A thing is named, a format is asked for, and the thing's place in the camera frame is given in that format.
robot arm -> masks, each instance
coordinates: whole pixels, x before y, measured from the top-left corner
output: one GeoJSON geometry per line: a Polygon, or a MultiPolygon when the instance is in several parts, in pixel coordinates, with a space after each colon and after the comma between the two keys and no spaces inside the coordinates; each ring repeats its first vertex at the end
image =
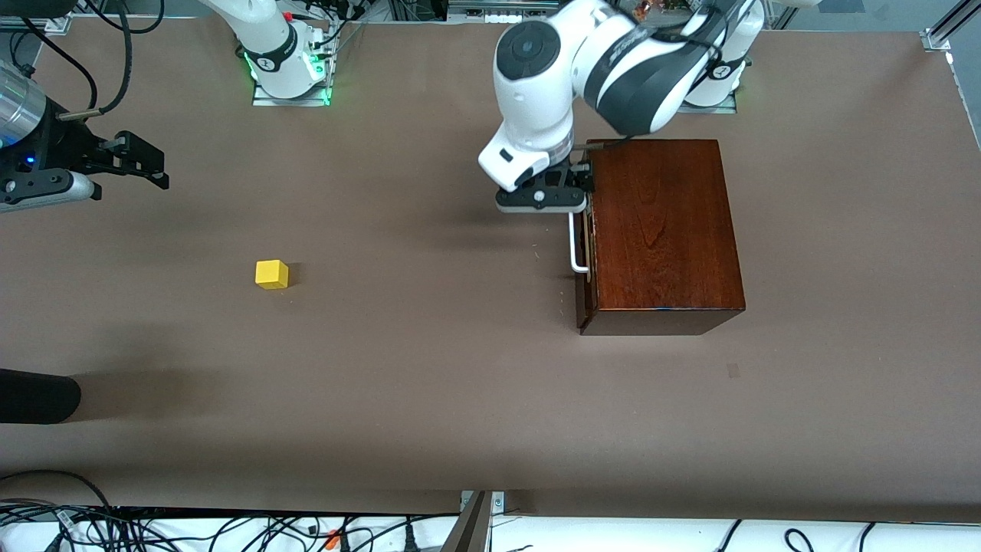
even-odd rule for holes
{"type": "Polygon", "coordinates": [[[294,98],[322,81],[327,72],[318,55],[324,32],[301,21],[288,22],[276,0],[201,0],[222,16],[238,37],[252,75],[269,95],[294,98]]]}
{"type": "Polygon", "coordinates": [[[510,193],[563,161],[577,96],[624,136],[660,130],[686,100],[724,100],[739,84],[763,10],[759,0],[709,1],[676,34],[638,27],[602,0],[574,0],[545,22],[510,28],[493,67],[504,121],[481,166],[510,193]]]}

wooden block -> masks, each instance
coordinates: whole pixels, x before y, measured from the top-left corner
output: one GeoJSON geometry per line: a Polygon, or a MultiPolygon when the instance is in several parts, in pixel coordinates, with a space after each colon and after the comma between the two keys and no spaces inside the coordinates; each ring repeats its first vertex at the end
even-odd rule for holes
{"type": "Polygon", "coordinates": [[[746,309],[717,141],[637,139],[588,154],[583,335],[700,335],[746,309]]]}
{"type": "Polygon", "coordinates": [[[255,283],[266,290],[281,290],[289,286],[289,267],[281,260],[260,260],[255,263],[255,283]]]}

yellow cube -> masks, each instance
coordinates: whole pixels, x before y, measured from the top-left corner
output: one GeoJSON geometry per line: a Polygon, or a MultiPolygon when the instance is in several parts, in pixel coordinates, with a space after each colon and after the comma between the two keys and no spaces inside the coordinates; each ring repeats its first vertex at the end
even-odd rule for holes
{"type": "Polygon", "coordinates": [[[279,259],[255,263],[255,283],[266,290],[281,290],[289,285],[289,267],[279,259]]]}

brown table surface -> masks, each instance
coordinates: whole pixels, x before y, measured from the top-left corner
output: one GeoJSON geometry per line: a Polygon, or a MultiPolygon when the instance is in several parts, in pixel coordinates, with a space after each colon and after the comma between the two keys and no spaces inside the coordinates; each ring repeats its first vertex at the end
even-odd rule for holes
{"type": "MultiPolygon", "coordinates": [[[[166,151],[172,189],[102,177],[99,203],[0,217],[3,365],[87,393],[75,423],[0,428],[0,468],[120,504],[438,511],[480,487],[544,514],[972,518],[981,154],[944,56],[762,35],[739,115],[658,135],[719,140],[747,311],[584,338],[565,218],[499,214],[477,164],[501,31],[370,26],[323,109],[250,107],[216,18],[136,37],[126,101],[90,126],[166,151]],[[265,258],[292,287],[256,287],[265,258]]],[[[107,101],[120,35],[62,43],[107,101]]]]}

drawer handle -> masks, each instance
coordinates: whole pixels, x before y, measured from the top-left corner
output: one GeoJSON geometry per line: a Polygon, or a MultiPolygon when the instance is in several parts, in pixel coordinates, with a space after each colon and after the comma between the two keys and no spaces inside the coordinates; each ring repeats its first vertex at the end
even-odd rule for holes
{"type": "Polygon", "coordinates": [[[576,259],[576,219],[573,218],[574,216],[572,213],[569,213],[569,265],[572,266],[573,272],[588,274],[590,268],[588,266],[581,266],[576,259]]]}

